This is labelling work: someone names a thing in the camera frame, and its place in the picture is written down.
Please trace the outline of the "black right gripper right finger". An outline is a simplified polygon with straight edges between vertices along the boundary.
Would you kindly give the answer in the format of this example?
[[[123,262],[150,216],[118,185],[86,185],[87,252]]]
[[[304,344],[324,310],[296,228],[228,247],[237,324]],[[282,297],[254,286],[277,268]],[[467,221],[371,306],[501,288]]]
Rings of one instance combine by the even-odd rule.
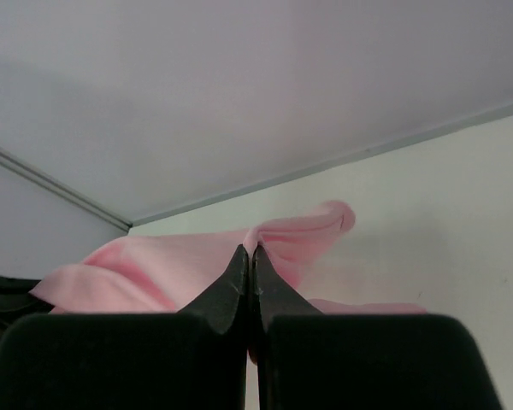
[[[499,409],[469,331],[436,314],[325,314],[275,271],[250,275],[263,409]]]

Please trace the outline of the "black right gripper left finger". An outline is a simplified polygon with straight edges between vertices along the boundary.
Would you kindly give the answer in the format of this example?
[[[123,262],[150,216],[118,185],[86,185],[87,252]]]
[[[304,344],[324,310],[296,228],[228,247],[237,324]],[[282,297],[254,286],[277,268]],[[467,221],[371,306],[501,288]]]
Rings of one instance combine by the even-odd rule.
[[[33,314],[0,341],[0,409],[241,409],[249,258],[178,313]]]

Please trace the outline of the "pink t shirt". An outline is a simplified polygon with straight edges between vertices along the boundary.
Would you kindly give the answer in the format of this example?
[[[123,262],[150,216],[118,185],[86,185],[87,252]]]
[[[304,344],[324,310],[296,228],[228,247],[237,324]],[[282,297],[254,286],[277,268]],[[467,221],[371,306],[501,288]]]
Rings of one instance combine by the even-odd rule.
[[[347,203],[329,201],[310,214],[237,231],[121,237],[57,268],[30,293],[59,313],[178,312],[223,274],[238,246],[248,255],[263,247],[297,289],[355,222]]]

